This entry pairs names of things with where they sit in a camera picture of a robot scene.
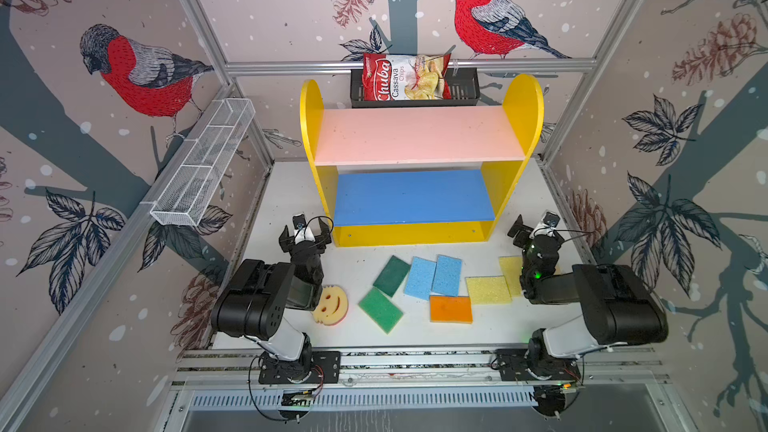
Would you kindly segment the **red cassava chips bag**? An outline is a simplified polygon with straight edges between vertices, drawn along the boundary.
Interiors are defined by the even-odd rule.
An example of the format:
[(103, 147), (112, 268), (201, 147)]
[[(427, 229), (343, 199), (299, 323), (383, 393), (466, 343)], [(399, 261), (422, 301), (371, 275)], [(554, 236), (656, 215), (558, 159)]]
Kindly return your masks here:
[(366, 101), (450, 100), (446, 71), (451, 55), (363, 55)]

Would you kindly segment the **aluminium front rail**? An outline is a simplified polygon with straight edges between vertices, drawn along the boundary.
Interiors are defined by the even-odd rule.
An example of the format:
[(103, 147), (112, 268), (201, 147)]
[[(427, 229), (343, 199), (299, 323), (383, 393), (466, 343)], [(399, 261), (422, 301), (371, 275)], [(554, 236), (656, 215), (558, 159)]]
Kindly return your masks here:
[[(194, 383), (212, 387), (242, 387), (248, 376), (257, 381), (272, 367), (259, 361), (261, 351), (248, 349), (193, 350), (177, 364), (174, 387)], [(346, 347), (319, 349), (310, 383), (318, 371), (334, 386), (538, 384), (528, 374), (525, 350), (512, 346)], [(566, 370), (552, 375), (553, 383), (580, 381), (585, 385), (669, 383), (662, 361), (651, 346), (613, 348), (568, 359)]]

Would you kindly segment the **orange sponge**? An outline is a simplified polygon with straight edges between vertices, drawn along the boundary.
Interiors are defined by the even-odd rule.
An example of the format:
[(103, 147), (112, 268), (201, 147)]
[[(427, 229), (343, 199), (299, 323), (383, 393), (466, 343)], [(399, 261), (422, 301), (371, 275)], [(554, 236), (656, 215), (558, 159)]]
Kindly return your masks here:
[(467, 296), (433, 295), (429, 300), (430, 321), (433, 323), (471, 324), (473, 322), (471, 300)]

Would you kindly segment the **yellow shelf unit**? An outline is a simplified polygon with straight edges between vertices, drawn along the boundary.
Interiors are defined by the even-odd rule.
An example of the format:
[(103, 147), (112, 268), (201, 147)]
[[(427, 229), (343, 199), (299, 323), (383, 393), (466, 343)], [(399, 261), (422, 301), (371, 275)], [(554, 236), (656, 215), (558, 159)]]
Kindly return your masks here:
[(545, 116), (532, 76), (499, 106), (325, 107), (306, 81), (305, 154), (340, 247), (488, 241), (537, 147)]

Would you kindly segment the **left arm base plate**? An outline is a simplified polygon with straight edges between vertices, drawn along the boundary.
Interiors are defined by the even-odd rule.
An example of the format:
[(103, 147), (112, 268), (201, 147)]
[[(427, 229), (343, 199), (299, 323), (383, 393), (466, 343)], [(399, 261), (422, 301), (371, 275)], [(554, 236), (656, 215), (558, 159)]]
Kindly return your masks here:
[(341, 369), (339, 351), (313, 351), (296, 361), (283, 361), (264, 352), (255, 366), (260, 385), (336, 384)]

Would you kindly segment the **light blue sponge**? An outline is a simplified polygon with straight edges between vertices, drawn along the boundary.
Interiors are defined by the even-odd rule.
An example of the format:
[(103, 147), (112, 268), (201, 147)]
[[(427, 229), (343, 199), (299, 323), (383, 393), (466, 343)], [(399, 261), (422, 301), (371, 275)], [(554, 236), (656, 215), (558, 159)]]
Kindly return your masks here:
[(404, 294), (420, 300), (428, 300), (437, 264), (434, 261), (414, 257), (407, 276)]
[(462, 264), (461, 259), (438, 255), (431, 292), (441, 296), (457, 297), (460, 289)]

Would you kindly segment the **light green scrub sponge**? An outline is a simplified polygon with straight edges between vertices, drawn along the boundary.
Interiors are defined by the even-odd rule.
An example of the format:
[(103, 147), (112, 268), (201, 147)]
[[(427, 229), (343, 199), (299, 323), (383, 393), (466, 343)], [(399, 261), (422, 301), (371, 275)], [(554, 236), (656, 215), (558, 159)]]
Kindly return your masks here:
[(377, 288), (372, 288), (358, 306), (386, 334), (392, 332), (404, 315), (403, 311)]

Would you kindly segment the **dark green scrub sponge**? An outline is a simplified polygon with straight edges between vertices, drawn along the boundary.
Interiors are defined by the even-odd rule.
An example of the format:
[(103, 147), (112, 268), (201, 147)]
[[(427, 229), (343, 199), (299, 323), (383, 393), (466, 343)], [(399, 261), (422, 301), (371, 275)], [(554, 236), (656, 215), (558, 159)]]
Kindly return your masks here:
[(410, 271), (410, 264), (397, 256), (391, 256), (375, 279), (373, 286), (392, 298)]

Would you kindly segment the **yellow sponge rear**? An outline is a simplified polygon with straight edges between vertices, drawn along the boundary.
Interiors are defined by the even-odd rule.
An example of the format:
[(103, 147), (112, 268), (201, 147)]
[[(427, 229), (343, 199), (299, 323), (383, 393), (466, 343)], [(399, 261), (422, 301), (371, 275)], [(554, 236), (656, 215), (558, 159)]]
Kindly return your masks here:
[(520, 277), (522, 272), (522, 257), (510, 256), (500, 257), (499, 266), (505, 279), (509, 294), (512, 298), (522, 295)]

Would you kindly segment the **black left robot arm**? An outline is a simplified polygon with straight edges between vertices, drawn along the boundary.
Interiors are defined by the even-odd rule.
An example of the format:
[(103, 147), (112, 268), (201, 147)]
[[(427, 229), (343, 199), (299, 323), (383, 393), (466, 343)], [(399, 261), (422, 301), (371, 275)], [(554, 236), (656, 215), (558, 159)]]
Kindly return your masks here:
[(324, 271), (321, 255), (332, 242), (334, 222), (328, 216), (299, 214), (278, 237), (287, 262), (244, 260), (213, 306), (212, 330), (257, 343), (262, 363), (282, 379), (299, 382), (312, 372), (309, 336), (296, 330), (287, 309), (312, 311), (319, 304)]

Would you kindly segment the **yellow sponge front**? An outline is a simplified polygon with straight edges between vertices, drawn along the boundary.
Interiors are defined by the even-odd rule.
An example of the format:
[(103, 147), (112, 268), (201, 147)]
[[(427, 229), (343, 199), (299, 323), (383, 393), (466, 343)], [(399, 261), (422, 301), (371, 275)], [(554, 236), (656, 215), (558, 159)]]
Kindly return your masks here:
[(507, 282), (502, 276), (468, 277), (466, 286), (473, 306), (503, 305), (512, 302)]

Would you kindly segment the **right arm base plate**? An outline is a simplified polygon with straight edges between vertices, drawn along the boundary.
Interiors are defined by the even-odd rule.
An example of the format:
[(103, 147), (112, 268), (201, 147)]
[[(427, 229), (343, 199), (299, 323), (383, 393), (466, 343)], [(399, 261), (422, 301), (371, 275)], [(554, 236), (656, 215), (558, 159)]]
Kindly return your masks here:
[(582, 380), (575, 359), (554, 358), (547, 353), (535, 356), (527, 349), (498, 349), (489, 366), (500, 374), (504, 382)]

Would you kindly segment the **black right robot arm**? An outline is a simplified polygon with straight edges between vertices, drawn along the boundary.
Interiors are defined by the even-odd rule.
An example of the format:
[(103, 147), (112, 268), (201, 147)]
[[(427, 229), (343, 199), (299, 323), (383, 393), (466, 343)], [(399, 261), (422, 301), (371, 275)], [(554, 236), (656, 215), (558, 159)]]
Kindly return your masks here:
[(630, 267), (575, 264), (568, 273), (556, 271), (566, 242), (559, 221), (547, 211), (531, 227), (519, 216), (508, 231), (522, 251), (518, 283), (523, 297), (533, 305), (577, 303), (581, 308), (580, 316), (532, 334), (526, 368), (540, 380), (574, 374), (575, 361), (586, 354), (661, 343), (669, 333), (666, 314)]

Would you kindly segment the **white mesh wall basket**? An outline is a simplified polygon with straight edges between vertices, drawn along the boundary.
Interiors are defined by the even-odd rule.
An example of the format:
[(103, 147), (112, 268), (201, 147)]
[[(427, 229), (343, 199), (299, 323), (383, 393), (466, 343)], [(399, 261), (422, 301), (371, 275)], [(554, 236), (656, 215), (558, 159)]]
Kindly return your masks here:
[(255, 113), (246, 98), (214, 100), (205, 111), (202, 132), (192, 140), (150, 214), (163, 226), (196, 227), (218, 190)]

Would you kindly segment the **yellow smiley face sponge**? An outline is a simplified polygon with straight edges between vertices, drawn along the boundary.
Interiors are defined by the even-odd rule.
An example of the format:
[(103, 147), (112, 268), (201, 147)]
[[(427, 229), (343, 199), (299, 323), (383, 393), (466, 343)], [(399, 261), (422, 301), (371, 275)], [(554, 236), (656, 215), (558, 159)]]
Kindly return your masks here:
[(313, 320), (324, 326), (334, 326), (347, 315), (349, 300), (340, 286), (324, 287), (317, 307), (312, 312)]

